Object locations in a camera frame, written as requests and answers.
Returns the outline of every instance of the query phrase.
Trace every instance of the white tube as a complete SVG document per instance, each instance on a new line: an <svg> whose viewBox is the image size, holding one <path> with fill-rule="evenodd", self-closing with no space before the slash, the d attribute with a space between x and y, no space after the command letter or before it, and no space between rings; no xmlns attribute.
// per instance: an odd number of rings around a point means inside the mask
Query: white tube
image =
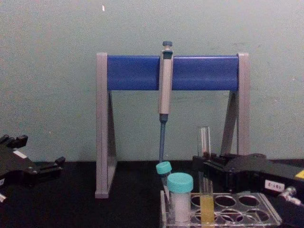
<svg viewBox="0 0 304 228"><path fill-rule="evenodd" d="M190 220L190 193L171 193L172 213L176 222Z"/></svg>

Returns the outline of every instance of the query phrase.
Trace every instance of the gray stand leg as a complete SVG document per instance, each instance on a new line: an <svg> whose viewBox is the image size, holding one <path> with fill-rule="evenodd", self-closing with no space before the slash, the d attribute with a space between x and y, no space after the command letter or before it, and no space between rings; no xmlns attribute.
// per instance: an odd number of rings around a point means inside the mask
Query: gray stand leg
<svg viewBox="0 0 304 228"><path fill-rule="evenodd" d="M250 67L248 53L238 54L238 91L229 93L221 154L231 151L237 121L237 154L250 153L249 138Z"/></svg>
<svg viewBox="0 0 304 228"><path fill-rule="evenodd" d="M96 57L96 192L108 198L116 168L111 94L107 91L107 54Z"/></svg>

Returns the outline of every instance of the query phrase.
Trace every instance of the wall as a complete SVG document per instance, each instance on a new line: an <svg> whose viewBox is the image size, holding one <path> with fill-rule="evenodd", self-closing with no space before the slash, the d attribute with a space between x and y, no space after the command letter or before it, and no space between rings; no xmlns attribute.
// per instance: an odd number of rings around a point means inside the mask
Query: wall
<svg viewBox="0 0 304 228"><path fill-rule="evenodd" d="M35 161L95 160L95 55L251 59L251 150L270 158L304 151L304 2L298 0L2 0L0 134L27 134ZM157 92L114 92L120 160L156 160ZM219 152L227 92L174 92L166 158L196 154L196 126Z"/></svg>

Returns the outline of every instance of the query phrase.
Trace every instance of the teal screw cap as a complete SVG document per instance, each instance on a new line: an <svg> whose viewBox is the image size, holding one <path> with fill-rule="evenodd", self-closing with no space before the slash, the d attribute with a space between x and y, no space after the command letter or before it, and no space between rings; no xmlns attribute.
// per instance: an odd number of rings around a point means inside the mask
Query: teal screw cap
<svg viewBox="0 0 304 228"><path fill-rule="evenodd" d="M163 161L156 165L156 171L158 174L165 174L172 170L171 164L169 161Z"/></svg>
<svg viewBox="0 0 304 228"><path fill-rule="evenodd" d="M193 190L193 178L191 175L176 172L168 176L168 189L174 193L187 193Z"/></svg>

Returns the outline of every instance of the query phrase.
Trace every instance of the test tube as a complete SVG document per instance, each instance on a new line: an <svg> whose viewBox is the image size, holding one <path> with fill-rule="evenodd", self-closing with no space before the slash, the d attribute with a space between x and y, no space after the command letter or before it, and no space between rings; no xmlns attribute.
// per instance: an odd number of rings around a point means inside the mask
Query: test tube
<svg viewBox="0 0 304 228"><path fill-rule="evenodd" d="M198 127L198 156L203 156L204 153L211 153L210 146L210 128L208 126Z"/></svg>
<svg viewBox="0 0 304 228"><path fill-rule="evenodd" d="M176 172L168 176L168 188L170 191L169 216L175 222L187 222L191 215L191 191L193 190L193 178L191 175Z"/></svg>
<svg viewBox="0 0 304 228"><path fill-rule="evenodd" d="M214 227L213 183L199 172L200 218L203 227Z"/></svg>
<svg viewBox="0 0 304 228"><path fill-rule="evenodd" d="M204 153L211 155L208 126L198 127L198 155L203 156ZM202 172L199 172L199 193L201 225L212 228L214 227L213 183Z"/></svg>
<svg viewBox="0 0 304 228"><path fill-rule="evenodd" d="M156 165L156 171L159 174L159 176L161 177L163 189L165 190L168 202L170 202L170 195L169 195L169 190L167 187L168 186L167 178L171 174L171 170L172 170L172 167L171 167L171 164L169 161L163 161Z"/></svg>

